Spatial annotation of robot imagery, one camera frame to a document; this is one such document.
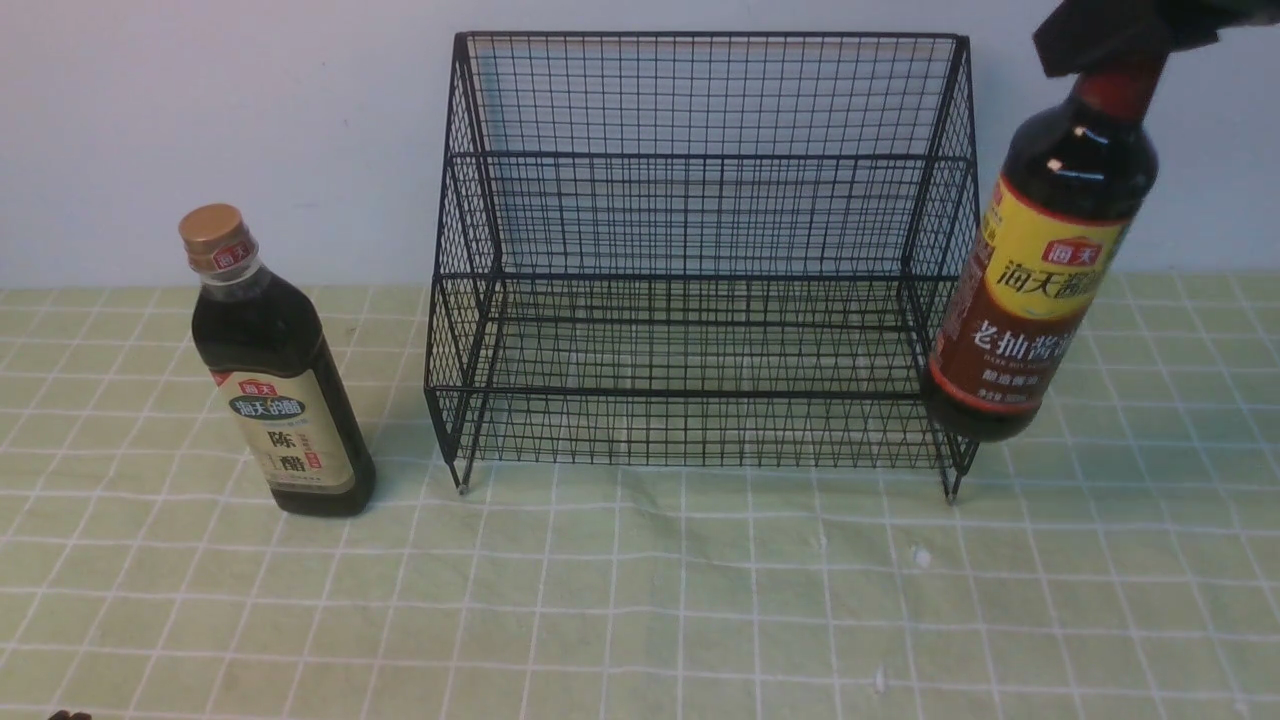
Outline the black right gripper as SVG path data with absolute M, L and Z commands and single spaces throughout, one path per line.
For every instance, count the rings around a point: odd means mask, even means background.
M 1224 29 L 1277 20 L 1277 1 L 1061 1 L 1033 42 L 1044 76 L 1057 78 L 1204 47 Z

